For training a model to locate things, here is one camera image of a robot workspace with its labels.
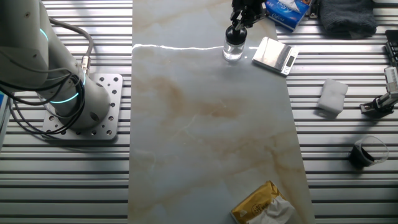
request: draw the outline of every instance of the tissue box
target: tissue box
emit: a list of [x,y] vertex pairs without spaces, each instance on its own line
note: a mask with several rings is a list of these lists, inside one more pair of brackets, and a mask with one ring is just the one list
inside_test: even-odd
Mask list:
[[282,24],[291,31],[294,31],[310,8],[309,5],[305,4],[301,0],[295,0],[295,3],[301,13],[289,9],[279,0],[267,0],[266,5],[267,11],[269,12],[268,18]]
[[238,206],[232,209],[231,215],[236,223],[246,224],[254,217],[260,215],[278,196],[286,200],[274,183],[267,181],[245,198]]

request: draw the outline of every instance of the blue box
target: blue box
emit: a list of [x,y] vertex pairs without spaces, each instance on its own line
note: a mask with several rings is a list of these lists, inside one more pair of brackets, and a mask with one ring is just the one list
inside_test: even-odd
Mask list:
[[267,0],[267,11],[270,13],[268,18],[282,24],[291,31],[294,31],[310,8],[309,5],[305,4],[301,0],[295,0],[295,3],[301,13],[289,9],[279,0]]

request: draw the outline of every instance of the marble tabletop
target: marble tabletop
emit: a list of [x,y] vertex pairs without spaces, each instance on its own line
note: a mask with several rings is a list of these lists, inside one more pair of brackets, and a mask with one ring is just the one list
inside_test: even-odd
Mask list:
[[229,211],[271,180],[315,223],[285,78],[252,64],[273,22],[222,56],[231,1],[133,7],[129,223],[234,224]]

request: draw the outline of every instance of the digital scale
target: digital scale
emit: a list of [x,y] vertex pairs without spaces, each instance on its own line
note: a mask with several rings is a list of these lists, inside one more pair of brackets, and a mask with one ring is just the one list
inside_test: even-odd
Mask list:
[[265,37],[253,57],[253,62],[288,75],[299,51],[289,45]]

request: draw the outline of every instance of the mounting plate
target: mounting plate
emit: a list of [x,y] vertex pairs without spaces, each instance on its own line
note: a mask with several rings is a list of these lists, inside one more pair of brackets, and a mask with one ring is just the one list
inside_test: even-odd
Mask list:
[[[90,129],[84,131],[73,131],[68,129],[63,134],[54,134],[51,136],[42,137],[45,140],[82,140],[82,141],[92,141],[92,140],[105,140],[109,141],[116,137],[118,132],[118,121],[119,121],[119,111],[120,111],[120,102],[123,88],[123,77],[120,74],[103,74],[103,73],[94,73],[90,74],[90,78],[102,86],[104,86],[105,90],[108,92],[109,97],[111,99],[111,104],[109,106],[108,114],[105,119],[100,122],[97,126],[94,126]],[[56,130],[59,127],[62,127],[63,124],[59,121],[58,118],[52,116],[48,111],[45,113],[44,123],[43,123],[43,131],[47,130]]]

